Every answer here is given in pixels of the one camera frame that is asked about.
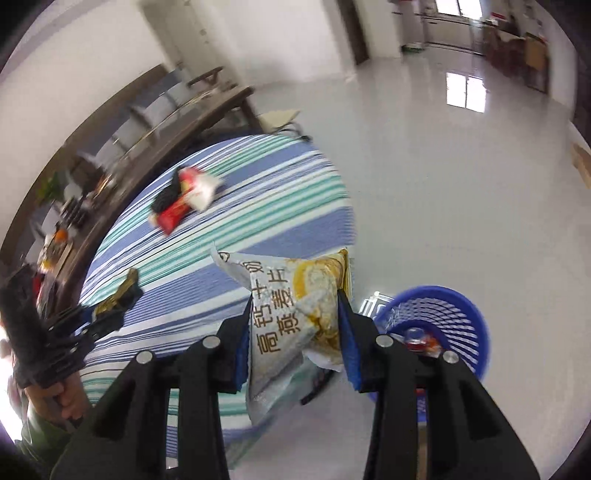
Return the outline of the person's left hand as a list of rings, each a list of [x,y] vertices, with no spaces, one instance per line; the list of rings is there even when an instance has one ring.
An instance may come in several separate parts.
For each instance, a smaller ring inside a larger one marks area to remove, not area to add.
[[[91,409],[79,371],[46,389],[38,385],[29,385],[22,389],[10,375],[6,393],[22,426],[25,426],[31,416],[63,426],[66,421],[81,420]]]

